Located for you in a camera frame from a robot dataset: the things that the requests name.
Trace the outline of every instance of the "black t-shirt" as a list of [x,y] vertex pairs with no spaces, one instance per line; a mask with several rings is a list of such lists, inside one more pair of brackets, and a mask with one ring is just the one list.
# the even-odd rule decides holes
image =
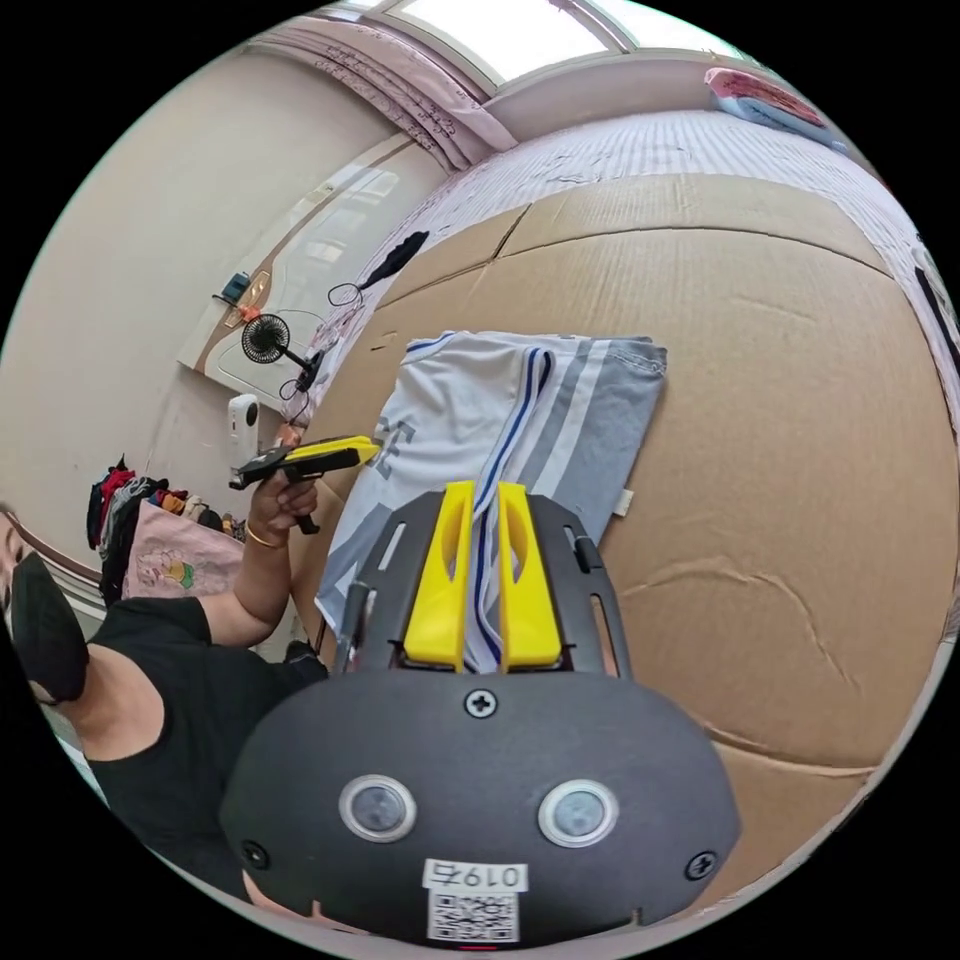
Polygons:
[[220,804],[247,737],[306,685],[303,673],[251,650],[213,645],[194,598],[123,600],[110,608],[91,643],[129,657],[164,705],[152,747],[122,760],[90,762],[110,809],[155,853],[249,899],[241,866],[220,830]]

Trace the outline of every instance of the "gold bracelet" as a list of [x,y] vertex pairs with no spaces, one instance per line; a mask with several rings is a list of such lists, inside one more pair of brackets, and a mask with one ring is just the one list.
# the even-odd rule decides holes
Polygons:
[[260,546],[269,547],[269,549],[271,550],[282,550],[287,545],[286,540],[284,540],[283,543],[270,543],[269,540],[262,540],[250,529],[249,524],[247,525],[247,536],[250,537],[251,540],[254,540],[257,543],[259,543]]

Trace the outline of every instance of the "cardboard sheet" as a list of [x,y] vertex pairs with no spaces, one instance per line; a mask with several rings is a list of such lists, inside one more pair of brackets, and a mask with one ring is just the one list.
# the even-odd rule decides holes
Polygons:
[[[744,821],[700,906],[775,869],[880,764],[931,671],[960,513],[942,387],[906,297],[832,202],[765,181],[578,187],[416,258],[307,439],[369,434],[408,341],[652,337],[667,386],[601,552],[638,680],[719,745]],[[295,548],[313,595],[353,476]]]

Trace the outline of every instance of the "pile of clothes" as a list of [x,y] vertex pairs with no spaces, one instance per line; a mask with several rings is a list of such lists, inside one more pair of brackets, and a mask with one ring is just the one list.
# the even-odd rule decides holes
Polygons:
[[143,500],[226,533],[241,543],[246,540],[244,521],[235,520],[230,514],[220,516],[201,497],[191,496],[187,490],[171,490],[166,478],[138,477],[121,457],[93,484],[87,507],[87,543],[91,550],[100,554],[100,594],[107,607],[120,600],[123,594],[123,581]]
[[849,153],[847,145],[813,107],[771,80],[742,70],[713,67],[706,72],[703,82],[724,113],[762,127],[799,134],[838,153]]

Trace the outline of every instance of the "white jersey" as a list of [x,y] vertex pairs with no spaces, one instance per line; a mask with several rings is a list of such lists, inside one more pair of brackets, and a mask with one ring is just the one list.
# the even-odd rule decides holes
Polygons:
[[665,373],[666,350],[646,337],[448,332],[411,343],[377,423],[382,450],[347,499],[317,594],[334,632],[347,590],[391,513],[427,491],[470,480],[466,661],[480,672],[496,670],[497,484],[521,483],[551,497],[598,542]]

